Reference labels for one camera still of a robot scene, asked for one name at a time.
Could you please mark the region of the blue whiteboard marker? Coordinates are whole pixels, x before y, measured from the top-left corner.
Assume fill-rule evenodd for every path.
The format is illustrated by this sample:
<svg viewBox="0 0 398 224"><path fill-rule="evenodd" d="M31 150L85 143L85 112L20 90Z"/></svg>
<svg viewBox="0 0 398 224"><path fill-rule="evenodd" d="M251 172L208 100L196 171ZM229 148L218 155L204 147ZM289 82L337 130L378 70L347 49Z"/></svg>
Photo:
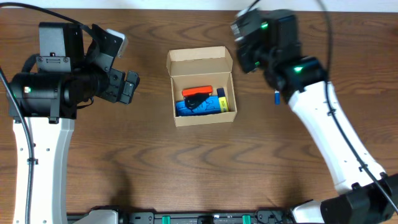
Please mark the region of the blue whiteboard marker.
<svg viewBox="0 0 398 224"><path fill-rule="evenodd" d="M280 93L277 90L274 92L274 102L276 105L280 104Z"/></svg>

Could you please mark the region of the red stapler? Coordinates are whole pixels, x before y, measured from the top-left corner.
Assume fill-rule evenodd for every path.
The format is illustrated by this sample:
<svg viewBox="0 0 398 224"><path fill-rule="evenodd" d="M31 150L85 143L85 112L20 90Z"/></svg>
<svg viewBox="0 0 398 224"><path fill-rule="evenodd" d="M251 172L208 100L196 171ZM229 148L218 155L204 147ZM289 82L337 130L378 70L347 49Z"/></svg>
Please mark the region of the red stapler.
<svg viewBox="0 0 398 224"><path fill-rule="evenodd" d="M196 94L211 95L212 93L213 93L213 87L211 85L199 86L199 87L195 87L195 88L187 88L187 89L182 90L182 96L184 98L193 96Z"/></svg>

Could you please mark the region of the brown cardboard box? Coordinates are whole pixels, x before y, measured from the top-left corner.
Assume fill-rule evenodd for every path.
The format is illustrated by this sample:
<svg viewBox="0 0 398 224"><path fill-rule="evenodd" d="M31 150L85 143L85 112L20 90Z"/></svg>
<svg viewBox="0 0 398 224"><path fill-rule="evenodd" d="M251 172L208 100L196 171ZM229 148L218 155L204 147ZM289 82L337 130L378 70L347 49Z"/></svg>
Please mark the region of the brown cardboard box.
<svg viewBox="0 0 398 224"><path fill-rule="evenodd" d="M179 49L168 52L167 70L172 87L174 121L177 127L234 121L237 106L233 85L233 59L225 46ZM183 91L210 86L209 101L220 104L217 89L222 88L228 110L201 115L180 115L177 104L184 105Z"/></svg>

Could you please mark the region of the yellow highlighter pen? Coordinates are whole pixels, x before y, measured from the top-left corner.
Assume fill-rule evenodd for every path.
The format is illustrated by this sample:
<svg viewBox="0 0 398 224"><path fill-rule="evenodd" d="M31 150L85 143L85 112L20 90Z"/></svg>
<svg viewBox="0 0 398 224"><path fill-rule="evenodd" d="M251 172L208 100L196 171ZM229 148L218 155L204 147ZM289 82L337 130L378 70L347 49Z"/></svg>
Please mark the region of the yellow highlighter pen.
<svg viewBox="0 0 398 224"><path fill-rule="evenodd" d="M224 92L224 88L217 89L218 101L222 113L229 112L229 106Z"/></svg>

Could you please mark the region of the black correction tape dispenser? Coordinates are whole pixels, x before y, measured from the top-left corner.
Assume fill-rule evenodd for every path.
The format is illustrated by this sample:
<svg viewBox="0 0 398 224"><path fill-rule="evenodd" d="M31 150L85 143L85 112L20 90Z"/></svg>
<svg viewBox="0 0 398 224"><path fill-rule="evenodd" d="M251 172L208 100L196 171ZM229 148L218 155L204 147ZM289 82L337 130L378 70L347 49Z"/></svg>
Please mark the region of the black correction tape dispenser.
<svg viewBox="0 0 398 224"><path fill-rule="evenodd" d="M210 95L206 93L197 93L195 95L187 96L184 99L185 106L190 110L194 110L195 108L199 107L204 101L206 101L209 97Z"/></svg>

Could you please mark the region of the blue plastic block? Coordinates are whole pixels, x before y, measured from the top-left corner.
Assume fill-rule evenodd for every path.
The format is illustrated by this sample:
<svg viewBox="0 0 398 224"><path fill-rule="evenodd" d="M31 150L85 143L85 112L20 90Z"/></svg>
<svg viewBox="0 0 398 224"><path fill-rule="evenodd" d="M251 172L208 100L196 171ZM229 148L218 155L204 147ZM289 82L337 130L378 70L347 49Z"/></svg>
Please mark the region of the blue plastic block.
<svg viewBox="0 0 398 224"><path fill-rule="evenodd" d="M217 96L210 96L195 109L188 109L184 101L175 104L177 116L201 116L221 113L220 103Z"/></svg>

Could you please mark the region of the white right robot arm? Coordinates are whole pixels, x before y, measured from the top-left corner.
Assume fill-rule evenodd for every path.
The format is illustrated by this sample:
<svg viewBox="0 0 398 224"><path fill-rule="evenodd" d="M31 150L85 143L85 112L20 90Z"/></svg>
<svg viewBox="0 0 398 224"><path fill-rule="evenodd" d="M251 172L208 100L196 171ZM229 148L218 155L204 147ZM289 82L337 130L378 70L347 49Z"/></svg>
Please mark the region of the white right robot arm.
<svg viewBox="0 0 398 224"><path fill-rule="evenodd" d="M344 114L328 72L302 53L294 12L241 11L231 29L245 73L266 82L298 116L317 145L338 196L289 210L294 223L381 223L397 213L397 176L367 151Z"/></svg>

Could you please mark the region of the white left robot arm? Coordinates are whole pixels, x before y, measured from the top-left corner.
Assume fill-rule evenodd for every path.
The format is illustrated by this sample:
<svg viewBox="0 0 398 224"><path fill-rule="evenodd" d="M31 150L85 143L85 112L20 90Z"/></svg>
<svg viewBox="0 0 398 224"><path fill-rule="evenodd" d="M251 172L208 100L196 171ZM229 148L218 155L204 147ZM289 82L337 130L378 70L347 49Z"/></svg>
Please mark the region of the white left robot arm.
<svg viewBox="0 0 398 224"><path fill-rule="evenodd" d="M136 72L113 68L124 34L97 25L41 22L40 52L9 84L17 143L14 223L66 223L67 157L78 110L95 98L129 104Z"/></svg>

